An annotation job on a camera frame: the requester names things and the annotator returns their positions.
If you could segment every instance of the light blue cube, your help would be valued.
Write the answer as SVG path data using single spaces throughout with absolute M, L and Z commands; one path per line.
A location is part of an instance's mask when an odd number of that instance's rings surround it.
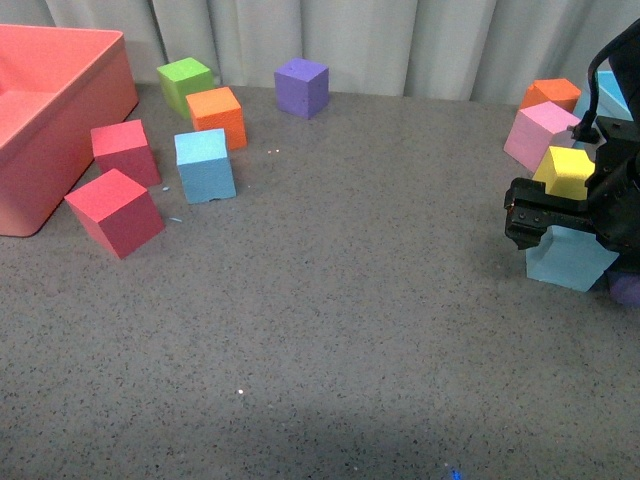
M 593 233 L 553 225 L 529 248 L 527 277 L 586 292 L 618 258 Z
M 174 141 L 188 203 L 236 196 L 224 129 L 183 133 L 176 135 Z
M 598 115 L 619 118 L 620 120 L 633 120 L 627 107 L 627 102 L 625 102 L 622 96 L 622 91 L 612 71 L 605 70 L 598 72 L 598 87 L 600 91 L 597 110 Z M 585 112 L 589 109 L 590 101 L 591 94 L 589 92 L 589 85 L 585 80 L 582 94 L 578 99 L 578 103 L 576 103 L 576 108 L 573 109 L 573 114 L 582 119 Z

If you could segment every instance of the curtain fold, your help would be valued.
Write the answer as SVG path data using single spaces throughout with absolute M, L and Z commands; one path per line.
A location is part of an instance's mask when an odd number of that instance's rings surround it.
M 207 1 L 181 2 L 180 8 L 176 8 L 175 0 L 153 0 L 151 5 L 158 25 L 158 41 L 164 47 L 167 61 L 196 58 L 211 69 L 219 85 L 220 67 Z
M 273 86 L 293 57 L 330 89 L 517 104 L 537 78 L 583 86 L 638 0 L 0 0 L 0 23 L 125 34 L 134 78 L 192 56 L 218 83 Z
M 155 19 L 145 0 L 46 0 L 56 26 L 124 32 L 136 81 L 157 82 L 156 68 L 166 63 Z

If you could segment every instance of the orange cube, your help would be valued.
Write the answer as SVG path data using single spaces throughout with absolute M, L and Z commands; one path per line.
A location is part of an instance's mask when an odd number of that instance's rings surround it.
M 580 98 L 580 93 L 580 89 L 566 78 L 535 80 L 527 88 L 518 110 L 550 101 L 571 113 Z
M 229 87 L 193 93 L 186 98 L 196 131 L 223 128 L 229 150 L 247 146 L 242 106 Z

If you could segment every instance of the salmon pink bin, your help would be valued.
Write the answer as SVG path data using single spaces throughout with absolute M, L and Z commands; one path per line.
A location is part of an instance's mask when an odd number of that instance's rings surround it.
M 47 221 L 138 103 L 122 32 L 0 25 L 0 235 Z

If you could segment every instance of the black cable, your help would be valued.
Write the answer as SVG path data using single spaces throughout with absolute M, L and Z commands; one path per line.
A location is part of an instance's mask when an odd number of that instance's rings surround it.
M 627 42 L 640 35 L 640 19 L 633 22 L 624 32 L 611 40 L 597 55 L 591 60 L 587 69 L 587 82 L 591 99 L 589 101 L 589 109 L 584 113 L 582 120 L 575 127 L 569 127 L 573 132 L 572 138 L 580 142 L 598 143 L 600 135 L 595 128 L 592 128 L 593 121 L 596 119 L 598 110 L 598 101 L 600 100 L 600 88 L 598 86 L 598 67 L 612 53 L 620 49 Z

